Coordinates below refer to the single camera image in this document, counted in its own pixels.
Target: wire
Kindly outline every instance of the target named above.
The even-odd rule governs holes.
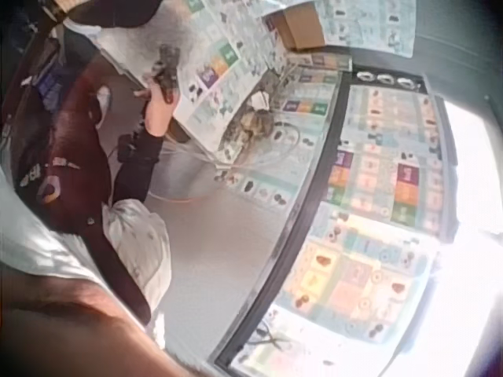
[[[299,146],[300,139],[301,139],[299,127],[294,126],[294,125],[289,124],[289,123],[282,123],[281,126],[285,127],[285,128],[292,128],[297,133],[296,142],[293,143],[290,146],[290,148],[288,148],[284,153],[282,153],[281,155],[279,155],[275,159],[270,159],[270,160],[267,160],[267,161],[264,161],[264,162],[258,162],[258,163],[224,163],[223,161],[219,161],[217,159],[209,159],[203,153],[190,151],[190,150],[186,149],[184,145],[179,144],[179,143],[174,143],[173,146],[171,146],[170,142],[165,143],[165,145],[167,145],[168,147],[171,147],[173,149],[170,149],[170,148],[164,149],[163,151],[161,151],[160,154],[161,155],[167,155],[167,154],[176,154],[176,153],[186,153],[186,154],[191,155],[194,158],[199,159],[201,161],[204,161],[206,163],[213,163],[213,164],[215,164],[216,167],[220,167],[220,168],[226,167],[226,168],[229,168],[229,169],[232,169],[232,168],[237,168],[237,169],[239,169],[239,168],[241,168],[241,169],[242,168],[247,168],[247,169],[250,169],[250,168],[253,168],[253,167],[264,167],[264,166],[267,166],[267,165],[272,165],[272,164],[275,164],[275,163],[280,163],[281,161],[285,160],[285,158],[287,158],[290,155],[290,153],[292,153],[292,151],[295,148],[297,148],[297,146]]]

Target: colored square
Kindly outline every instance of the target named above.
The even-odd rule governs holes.
[[[323,55],[313,55],[313,65],[323,66],[325,65],[325,57]]]
[[[310,112],[313,107],[313,103],[310,101],[302,101],[297,108],[297,112]]]
[[[351,197],[351,207],[363,212],[372,212],[373,197],[371,195],[356,193]]]
[[[359,238],[358,231],[354,229],[348,229],[346,232],[346,237],[344,237],[344,248],[347,250],[353,250],[354,244]]]
[[[313,76],[311,75],[301,75],[299,78],[299,82],[311,82]]]
[[[379,159],[373,156],[362,156],[360,162],[360,171],[363,173],[379,174]]]
[[[229,43],[226,43],[223,47],[219,49],[219,51],[229,67],[231,67],[234,63],[237,62],[238,59],[237,55],[234,52],[233,47]]]
[[[211,61],[211,68],[219,77],[222,77],[223,74],[226,73],[227,69],[229,69],[229,66],[222,57],[217,56]]]
[[[300,105],[300,101],[287,101],[283,107],[284,112],[296,112]]]
[[[344,266],[342,281],[357,287],[364,287],[369,281],[372,266],[350,260]]]
[[[361,296],[361,288],[340,281],[333,290],[330,306],[337,312],[349,316],[360,302]]]
[[[205,67],[204,71],[197,73],[204,85],[210,89],[218,80],[218,76],[213,68]]]
[[[397,181],[419,185],[419,169],[409,165],[398,164]]]
[[[204,4],[202,3],[201,0],[186,0],[186,1],[187,6],[189,7],[190,12],[192,13],[196,13],[204,9]]]
[[[313,105],[311,113],[317,114],[317,115],[326,115],[328,108],[329,108],[329,106],[327,104],[322,104],[320,102],[317,102]]]
[[[391,220],[399,224],[414,227],[416,224],[416,208],[408,204],[395,202],[393,212],[391,213]]]
[[[337,84],[337,76],[334,76],[334,75],[325,75],[323,77],[323,82],[325,84]]]
[[[428,191],[426,193],[426,207],[429,210],[441,211],[443,206],[443,195],[441,192]]]
[[[419,202],[419,187],[405,182],[396,182],[395,201],[416,206]]]
[[[353,153],[345,151],[337,151],[336,165],[338,167],[350,168],[353,163]]]
[[[345,167],[333,167],[329,178],[329,184],[331,186],[346,187],[349,173],[349,169]]]
[[[315,271],[307,271],[306,275],[300,283],[300,287],[305,290],[314,293],[316,296],[321,296],[329,277],[316,273]]]
[[[356,177],[356,185],[359,190],[365,192],[375,192],[377,187],[377,176],[369,174],[359,174]]]
[[[327,198],[327,200],[330,203],[334,203],[335,205],[340,206],[343,203],[345,192],[346,189],[344,187],[334,186],[332,187],[331,195],[329,198]]]
[[[366,255],[369,258],[377,258],[382,249],[383,243],[381,241],[365,236],[359,236],[353,245],[354,251]]]

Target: printed sheet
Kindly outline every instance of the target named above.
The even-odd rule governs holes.
[[[315,0],[325,43],[412,57],[416,0]]]
[[[250,167],[222,172],[216,179],[258,206],[289,214],[325,143],[340,77],[337,71],[297,68],[273,101],[274,130],[253,146],[245,160]],[[295,111],[288,101],[298,103]]]
[[[245,3],[253,16],[262,17],[308,1],[310,0],[245,0]]]
[[[438,127],[427,95],[352,86],[325,199],[437,236],[444,201]]]
[[[232,368],[260,377],[379,375],[417,308],[436,247],[432,238],[322,202]]]
[[[266,69],[280,74],[286,63],[277,31],[241,0],[164,0],[143,27],[103,30],[95,42],[139,82],[160,44],[179,46],[182,98],[174,116],[211,155]]]

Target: person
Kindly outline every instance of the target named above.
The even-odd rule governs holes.
[[[155,309],[171,278],[169,243],[163,221],[142,200],[178,101],[178,91],[173,94],[173,102],[166,103],[159,86],[149,81],[145,128],[134,154],[120,167],[110,206],[109,170],[96,130],[107,96],[96,97],[86,75],[72,82],[55,124],[48,127],[49,136],[39,134],[28,144],[13,179],[16,190],[0,170],[0,369],[8,375],[202,375],[181,367],[147,336],[138,316],[97,267],[90,247],[99,243],[86,243],[74,221],[75,216],[86,219],[90,209],[100,225],[86,226],[97,233],[101,228],[149,308]],[[88,102],[100,108],[101,117],[87,111]],[[38,121],[45,117],[35,114]],[[47,127],[39,129],[47,133]],[[50,166],[42,169],[45,161]],[[34,169],[33,162],[41,168]],[[96,197],[105,198],[98,201],[101,220],[92,209]]]

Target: board game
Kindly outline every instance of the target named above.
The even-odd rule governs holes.
[[[288,78],[289,86],[279,93],[271,108],[277,112],[326,117],[334,88],[340,84],[337,71],[298,68]]]
[[[437,246],[321,203],[280,293],[231,367],[254,377],[379,375],[417,308]]]
[[[316,0],[325,43],[413,55],[416,0]]]
[[[378,221],[442,230],[439,130],[428,96],[352,86],[326,200]]]

